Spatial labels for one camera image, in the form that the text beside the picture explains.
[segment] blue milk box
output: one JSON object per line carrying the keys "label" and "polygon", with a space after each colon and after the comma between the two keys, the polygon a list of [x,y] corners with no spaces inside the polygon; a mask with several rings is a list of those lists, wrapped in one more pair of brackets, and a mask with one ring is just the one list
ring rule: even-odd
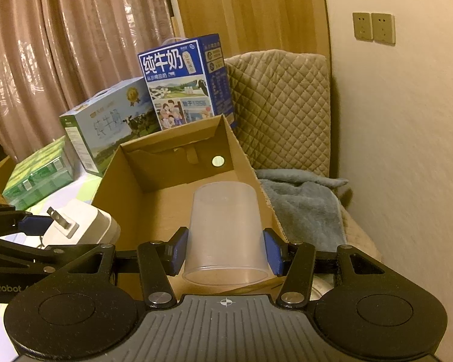
{"label": "blue milk box", "polygon": [[121,81],[60,116],[84,168],[103,175],[120,144],[160,130],[144,78]]}
{"label": "blue milk box", "polygon": [[138,57],[161,129],[219,114],[234,127],[218,34],[161,46]]}

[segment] green milk box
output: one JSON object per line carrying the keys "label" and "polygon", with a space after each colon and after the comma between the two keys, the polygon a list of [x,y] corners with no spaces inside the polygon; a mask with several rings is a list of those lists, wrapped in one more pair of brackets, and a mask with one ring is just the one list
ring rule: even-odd
{"label": "green milk box", "polygon": [[7,202],[24,210],[72,182],[76,156],[67,145],[62,136],[18,163],[3,191]]}

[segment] family illustration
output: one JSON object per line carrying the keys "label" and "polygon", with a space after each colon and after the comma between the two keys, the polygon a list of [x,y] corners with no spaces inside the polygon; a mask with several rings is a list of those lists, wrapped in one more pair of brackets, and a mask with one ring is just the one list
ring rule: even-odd
{"label": "family illustration", "polygon": [[175,103],[172,99],[163,103],[162,108],[158,111],[158,117],[163,129],[169,129],[186,123],[181,105],[179,102]]}

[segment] metal screw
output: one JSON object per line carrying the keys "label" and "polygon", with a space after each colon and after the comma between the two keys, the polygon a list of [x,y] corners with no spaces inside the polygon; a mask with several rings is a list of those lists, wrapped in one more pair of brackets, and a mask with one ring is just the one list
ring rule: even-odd
{"label": "metal screw", "polygon": [[173,299],[171,294],[164,292],[164,291],[158,291],[158,292],[153,292],[152,294],[149,294],[148,299],[154,303],[155,305],[161,305],[164,303],[168,303]]}
{"label": "metal screw", "polygon": [[290,292],[284,292],[281,296],[281,299],[285,303],[292,305],[295,303],[301,303],[305,298],[300,292],[290,291]]}

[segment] hole in cardboard box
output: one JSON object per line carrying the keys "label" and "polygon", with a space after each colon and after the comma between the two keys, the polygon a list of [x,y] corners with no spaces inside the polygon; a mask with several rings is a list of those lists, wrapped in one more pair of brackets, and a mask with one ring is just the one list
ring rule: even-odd
{"label": "hole in cardboard box", "polygon": [[217,155],[211,160],[211,164],[215,167],[221,167],[225,164],[225,158]]}

